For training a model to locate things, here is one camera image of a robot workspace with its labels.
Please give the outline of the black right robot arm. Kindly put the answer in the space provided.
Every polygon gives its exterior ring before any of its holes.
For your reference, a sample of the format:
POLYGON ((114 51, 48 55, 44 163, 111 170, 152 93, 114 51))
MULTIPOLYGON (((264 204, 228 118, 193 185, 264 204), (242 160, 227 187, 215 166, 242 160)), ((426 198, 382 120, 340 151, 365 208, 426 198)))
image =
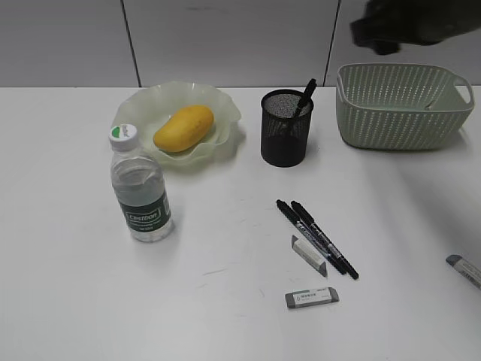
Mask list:
POLYGON ((432 46, 480 29, 480 2, 369 1, 349 27, 354 45, 387 56, 403 44, 432 46))

